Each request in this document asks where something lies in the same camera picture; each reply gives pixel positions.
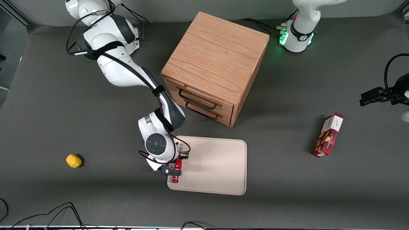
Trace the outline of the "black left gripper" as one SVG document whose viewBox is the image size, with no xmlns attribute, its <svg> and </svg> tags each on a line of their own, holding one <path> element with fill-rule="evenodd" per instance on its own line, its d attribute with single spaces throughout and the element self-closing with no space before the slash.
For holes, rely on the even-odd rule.
<svg viewBox="0 0 409 230">
<path fill-rule="evenodd" d="M 403 104 L 409 106 L 408 94 L 409 90 L 409 73 L 399 77 L 393 87 L 389 87 L 390 92 L 393 94 L 393 98 L 390 101 L 391 105 Z M 388 102 L 389 98 L 388 92 L 382 87 L 376 87 L 365 93 L 361 94 L 361 99 L 359 100 L 360 106 L 366 106 L 373 103 L 383 103 Z"/>
</svg>

